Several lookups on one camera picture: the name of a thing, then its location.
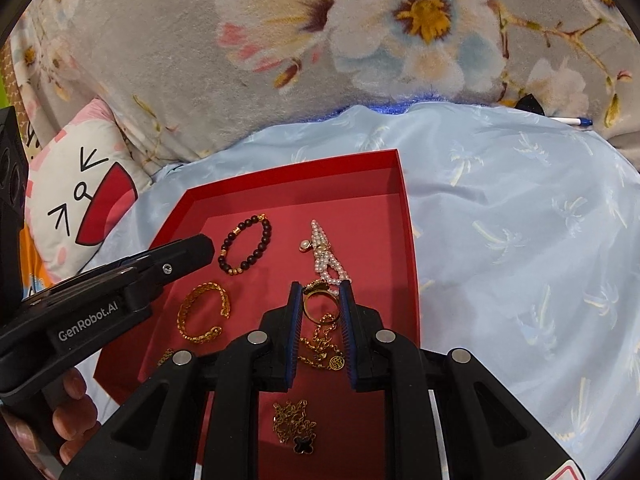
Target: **human hand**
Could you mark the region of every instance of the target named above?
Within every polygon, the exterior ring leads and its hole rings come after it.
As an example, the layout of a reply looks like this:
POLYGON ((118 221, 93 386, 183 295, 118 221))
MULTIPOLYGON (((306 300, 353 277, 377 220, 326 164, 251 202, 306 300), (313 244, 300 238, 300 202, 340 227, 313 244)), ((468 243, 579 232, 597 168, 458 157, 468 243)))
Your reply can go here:
MULTIPOLYGON (((77 369, 72 368, 66 372, 63 377, 63 386, 70 398, 54 411, 53 426, 67 441, 60 448, 60 458, 68 464, 81 447, 100 429, 100 422, 97 421, 98 409, 86 394, 86 383, 77 369)), ((0 413, 31 461, 45 476, 52 478, 36 456, 40 449, 33 430, 9 411, 0 409, 0 413)))

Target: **gold ring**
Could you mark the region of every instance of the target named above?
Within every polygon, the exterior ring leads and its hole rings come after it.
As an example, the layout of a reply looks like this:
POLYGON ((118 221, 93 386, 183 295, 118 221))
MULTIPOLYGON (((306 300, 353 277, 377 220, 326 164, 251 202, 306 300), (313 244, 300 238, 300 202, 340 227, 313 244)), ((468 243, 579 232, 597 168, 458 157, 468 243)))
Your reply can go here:
POLYGON ((221 326, 214 326, 202 335, 188 335, 185 328, 187 314, 189 313, 189 309, 193 305, 193 302, 208 290, 217 290, 220 293, 220 298, 222 299, 222 309, 220 310, 220 315, 228 318, 229 314, 231 313, 231 303, 229 302, 229 296, 226 294, 226 290, 219 286, 217 283, 203 283, 202 285, 198 285, 196 288, 194 288, 187 295, 187 297, 184 298, 180 309, 178 309, 177 319, 178 332, 180 332, 180 335, 183 338, 185 338, 187 341, 191 341, 192 343, 204 343, 206 341, 212 341, 222 333, 221 326))
POLYGON ((316 290, 310 291, 302 299, 302 305, 303 305, 303 311, 304 311, 305 316, 307 317, 307 319, 309 321, 311 321, 312 323, 315 323, 316 325, 332 325, 332 324, 334 324, 336 321, 338 321, 340 319, 340 304, 338 303, 338 299, 332 293, 330 293, 328 290, 324 290, 323 288, 317 288, 316 290), (313 319, 309 315, 309 312, 306 310, 306 300, 308 300, 312 296, 316 296, 318 294, 320 296, 326 296, 328 298, 331 298, 331 301, 333 301, 335 303, 335 306, 338 307, 338 315, 337 316, 331 315, 330 320, 323 320, 323 319, 317 320, 317 319, 313 319))

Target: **red mouth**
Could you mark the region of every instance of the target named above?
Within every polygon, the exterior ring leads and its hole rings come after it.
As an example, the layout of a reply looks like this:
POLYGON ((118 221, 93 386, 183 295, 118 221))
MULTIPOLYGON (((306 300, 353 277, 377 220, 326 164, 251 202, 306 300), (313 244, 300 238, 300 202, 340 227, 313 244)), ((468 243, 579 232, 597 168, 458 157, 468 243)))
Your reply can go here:
POLYGON ((101 244, 137 199, 138 191, 133 180, 116 162, 95 190, 78 229, 76 244, 101 244))

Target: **pillow cartoon face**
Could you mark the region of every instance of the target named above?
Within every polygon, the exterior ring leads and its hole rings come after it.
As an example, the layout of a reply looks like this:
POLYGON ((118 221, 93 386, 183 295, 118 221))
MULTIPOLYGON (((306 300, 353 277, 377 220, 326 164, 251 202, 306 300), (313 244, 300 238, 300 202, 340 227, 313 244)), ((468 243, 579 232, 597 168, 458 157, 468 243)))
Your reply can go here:
POLYGON ((75 275, 151 184, 95 99, 30 165, 25 219, 54 282, 75 275))

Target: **red tray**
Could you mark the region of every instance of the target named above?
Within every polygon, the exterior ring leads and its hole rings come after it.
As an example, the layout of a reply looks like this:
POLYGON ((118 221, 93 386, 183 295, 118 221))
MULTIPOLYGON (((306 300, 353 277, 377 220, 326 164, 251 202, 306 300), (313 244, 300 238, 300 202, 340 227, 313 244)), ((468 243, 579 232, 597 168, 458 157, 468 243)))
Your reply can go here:
MULTIPOLYGON (((95 379, 117 402, 156 369, 169 348, 202 355, 222 350, 234 338, 258 327, 262 314, 287 302, 293 281, 308 283, 312 253, 301 253, 310 222, 324 228, 335 256, 350 274, 356 301, 379 311, 386 327, 419 343, 418 287, 409 209, 398 152, 347 155, 259 171, 188 190, 160 229, 152 246, 204 233, 219 250, 238 222, 266 213, 271 243, 256 265, 239 276, 210 266, 165 287, 154 316, 105 347, 95 379), (220 297, 202 296, 188 317, 190 333, 223 327, 214 341, 185 341, 176 329, 180 303, 197 285, 217 282, 229 294, 231 316, 220 316, 220 297)), ((234 241, 228 261, 236 266, 261 236, 251 227, 234 241)), ((313 324, 303 320, 302 335, 313 324)), ((339 330, 334 342, 341 346, 339 330)), ((260 394, 260 480, 384 478, 383 394, 355 394, 346 370, 317 370, 302 363, 286 394, 260 394), (272 430, 273 403, 308 401, 307 416, 318 423, 312 455, 293 453, 272 430)))

